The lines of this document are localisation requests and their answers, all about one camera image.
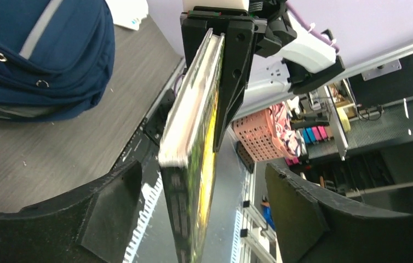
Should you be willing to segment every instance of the book cover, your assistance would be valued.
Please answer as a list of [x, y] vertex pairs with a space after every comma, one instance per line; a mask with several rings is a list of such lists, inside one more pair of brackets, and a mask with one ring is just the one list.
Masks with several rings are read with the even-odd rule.
[[209, 61], [211, 72], [205, 74], [207, 92], [187, 165], [163, 166], [161, 174], [168, 214], [180, 263], [201, 262], [215, 183], [216, 153], [213, 139], [216, 124], [218, 88], [221, 74], [223, 37], [217, 58]]

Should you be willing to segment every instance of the gray wood table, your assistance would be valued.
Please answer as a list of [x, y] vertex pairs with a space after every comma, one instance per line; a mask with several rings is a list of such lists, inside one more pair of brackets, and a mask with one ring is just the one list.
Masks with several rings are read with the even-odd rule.
[[116, 62], [96, 108], [73, 120], [0, 122], [0, 212], [16, 212], [107, 173], [180, 61], [151, 18], [116, 27]]

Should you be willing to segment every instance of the thick book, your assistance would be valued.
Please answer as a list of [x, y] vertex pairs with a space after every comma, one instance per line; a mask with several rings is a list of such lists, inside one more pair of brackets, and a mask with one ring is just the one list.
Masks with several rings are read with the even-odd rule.
[[224, 36], [210, 29], [168, 114], [158, 162], [179, 263], [199, 263], [215, 183], [213, 138]]

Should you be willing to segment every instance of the pink basket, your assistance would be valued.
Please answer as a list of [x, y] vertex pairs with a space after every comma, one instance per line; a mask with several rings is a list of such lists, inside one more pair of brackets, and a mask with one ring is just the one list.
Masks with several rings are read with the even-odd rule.
[[234, 133], [256, 162], [276, 158], [293, 158], [277, 136], [271, 110], [264, 109], [232, 123]]

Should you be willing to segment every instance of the backpack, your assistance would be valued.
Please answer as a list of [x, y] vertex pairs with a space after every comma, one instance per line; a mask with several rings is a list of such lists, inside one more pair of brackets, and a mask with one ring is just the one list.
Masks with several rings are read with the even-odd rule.
[[0, 119], [70, 119], [110, 80], [113, 20], [105, 0], [0, 0]]

